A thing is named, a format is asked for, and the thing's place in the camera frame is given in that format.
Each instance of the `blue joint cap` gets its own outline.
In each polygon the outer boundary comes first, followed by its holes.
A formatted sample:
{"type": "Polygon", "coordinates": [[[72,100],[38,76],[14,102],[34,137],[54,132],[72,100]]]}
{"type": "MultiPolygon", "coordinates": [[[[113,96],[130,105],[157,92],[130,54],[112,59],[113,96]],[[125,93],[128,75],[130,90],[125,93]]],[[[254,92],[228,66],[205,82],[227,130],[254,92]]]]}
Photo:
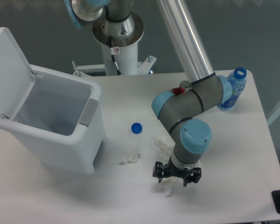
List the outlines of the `blue joint cap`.
{"type": "Polygon", "coordinates": [[[222,102],[220,103],[222,104],[232,96],[232,85],[225,76],[218,76],[218,78],[221,80],[223,85],[223,97],[222,102]]]}
{"type": "Polygon", "coordinates": [[[157,118],[159,117],[159,113],[162,107],[164,106],[164,104],[172,96],[175,96],[173,92],[166,91],[166,92],[162,92],[161,94],[159,94],[154,98],[153,102],[151,103],[151,108],[153,109],[154,114],[157,116],[157,118]]]}
{"type": "Polygon", "coordinates": [[[107,5],[110,0],[86,0],[87,3],[93,7],[103,7],[107,5]]]}
{"type": "Polygon", "coordinates": [[[243,78],[245,78],[246,77],[246,75],[247,75],[247,70],[245,69],[245,68],[243,68],[243,67],[238,67],[237,69],[235,69],[234,70],[234,77],[235,78],[238,78],[238,79],[243,79],[243,78]]]}
{"type": "Polygon", "coordinates": [[[210,126],[203,121],[191,119],[182,126],[181,142],[190,153],[204,153],[210,145],[210,140],[210,126]]]}
{"type": "Polygon", "coordinates": [[[82,28],[83,26],[76,19],[73,10],[71,9],[70,0],[64,0],[66,9],[70,15],[71,20],[73,21],[76,28],[82,28]]]}

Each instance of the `white trash bin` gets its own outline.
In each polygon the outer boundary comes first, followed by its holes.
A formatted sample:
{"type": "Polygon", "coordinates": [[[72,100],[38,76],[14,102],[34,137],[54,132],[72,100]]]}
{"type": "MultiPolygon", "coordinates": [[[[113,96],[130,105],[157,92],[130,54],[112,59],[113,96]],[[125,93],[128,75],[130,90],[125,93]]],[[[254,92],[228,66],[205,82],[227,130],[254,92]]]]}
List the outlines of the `white trash bin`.
{"type": "Polygon", "coordinates": [[[101,87],[30,65],[8,28],[0,28],[0,128],[40,161],[94,172],[105,131],[101,87]]]}

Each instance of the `metal bracket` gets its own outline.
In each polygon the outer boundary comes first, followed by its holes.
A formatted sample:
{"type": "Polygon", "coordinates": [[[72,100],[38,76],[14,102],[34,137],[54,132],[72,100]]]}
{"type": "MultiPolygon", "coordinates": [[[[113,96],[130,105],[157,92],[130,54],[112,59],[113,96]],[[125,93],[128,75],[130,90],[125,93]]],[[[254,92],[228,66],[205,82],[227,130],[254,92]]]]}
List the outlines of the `metal bracket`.
{"type": "Polygon", "coordinates": [[[36,71],[30,70],[30,72],[35,75],[35,77],[43,77],[43,75],[38,74],[36,71]]]}
{"type": "Polygon", "coordinates": [[[75,70],[75,74],[76,75],[78,75],[79,77],[81,77],[82,75],[81,75],[81,72],[80,72],[80,70],[76,67],[76,64],[75,64],[75,61],[74,60],[72,60],[72,64],[73,64],[73,68],[74,68],[74,70],[75,70]]]}
{"type": "MultiPolygon", "coordinates": [[[[144,62],[138,62],[138,75],[147,75],[153,74],[151,70],[152,66],[156,62],[157,58],[153,56],[148,56],[144,62]]],[[[104,64],[95,64],[95,65],[81,65],[76,66],[75,61],[72,61],[74,73],[73,75],[82,76],[82,73],[93,73],[93,72],[104,72],[104,64]]]]}
{"type": "Polygon", "coordinates": [[[14,122],[17,122],[16,120],[13,120],[13,119],[10,119],[9,116],[5,115],[4,113],[2,113],[2,115],[4,116],[5,119],[8,119],[8,120],[11,120],[11,121],[14,121],[14,122]]]}
{"type": "Polygon", "coordinates": [[[152,66],[156,62],[157,58],[149,55],[145,61],[138,66],[138,74],[139,75],[147,75],[153,74],[154,72],[151,70],[152,66]]]}

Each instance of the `robotic arm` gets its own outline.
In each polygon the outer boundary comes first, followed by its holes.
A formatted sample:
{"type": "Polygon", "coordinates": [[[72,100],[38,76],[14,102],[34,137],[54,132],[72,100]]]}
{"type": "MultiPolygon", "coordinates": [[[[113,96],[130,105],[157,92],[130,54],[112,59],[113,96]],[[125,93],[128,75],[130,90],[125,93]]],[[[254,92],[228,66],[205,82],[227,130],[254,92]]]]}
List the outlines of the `robotic arm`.
{"type": "MultiPolygon", "coordinates": [[[[159,182],[177,176],[186,186],[199,181],[201,168],[195,164],[212,137],[210,127],[193,117],[229,99],[232,87],[225,77],[215,74],[185,0],[157,0],[157,3],[189,81],[181,82],[178,92],[163,92],[152,102],[155,115],[175,141],[168,163],[156,162],[153,176],[159,182]]],[[[144,31],[141,19],[131,14],[129,4],[129,0],[72,0],[72,9],[79,19],[91,21],[104,14],[102,6],[105,5],[105,18],[93,25],[96,39],[109,48],[127,47],[136,43],[144,31]]],[[[119,67],[125,67],[124,62],[118,66],[113,58],[118,73],[119,67]]]]}
{"type": "Polygon", "coordinates": [[[157,3],[189,82],[181,82],[180,92],[166,91],[152,102],[155,115],[175,141],[168,163],[156,162],[153,176],[159,182],[177,176],[186,186],[199,181],[201,168],[195,164],[212,137],[210,127],[193,117],[229,99],[232,88],[225,77],[215,74],[185,0],[157,3]]]}

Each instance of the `crumpled paper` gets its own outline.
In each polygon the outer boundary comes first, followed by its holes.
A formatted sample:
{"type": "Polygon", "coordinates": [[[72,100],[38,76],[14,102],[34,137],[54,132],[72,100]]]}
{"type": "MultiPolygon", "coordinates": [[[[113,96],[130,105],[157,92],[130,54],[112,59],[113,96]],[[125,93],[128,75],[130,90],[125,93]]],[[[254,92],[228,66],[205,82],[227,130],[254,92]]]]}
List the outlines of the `crumpled paper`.
{"type": "Polygon", "coordinates": [[[139,157],[139,150],[138,149],[132,149],[131,153],[129,155],[124,155],[119,159],[119,164],[124,165],[128,163],[136,163],[138,161],[139,157]]]}

